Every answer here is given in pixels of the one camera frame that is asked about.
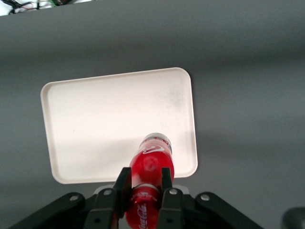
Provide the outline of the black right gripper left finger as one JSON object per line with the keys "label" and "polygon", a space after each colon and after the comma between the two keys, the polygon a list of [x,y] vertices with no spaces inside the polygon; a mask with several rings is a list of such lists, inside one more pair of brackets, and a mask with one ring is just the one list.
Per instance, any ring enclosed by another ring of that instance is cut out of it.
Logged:
{"label": "black right gripper left finger", "polygon": [[86,229],[117,229],[123,218],[132,190],[131,168],[124,167],[114,186],[96,194],[93,208],[89,211]]}

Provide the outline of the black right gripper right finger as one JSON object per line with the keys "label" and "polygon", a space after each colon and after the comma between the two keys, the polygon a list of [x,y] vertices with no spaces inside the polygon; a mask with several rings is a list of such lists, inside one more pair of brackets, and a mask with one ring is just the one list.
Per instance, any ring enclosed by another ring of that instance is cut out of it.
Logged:
{"label": "black right gripper right finger", "polygon": [[188,219],[184,206],[185,195],[189,189],[181,185],[173,185],[168,167],[162,168],[162,203],[159,210],[158,229],[187,229]]}

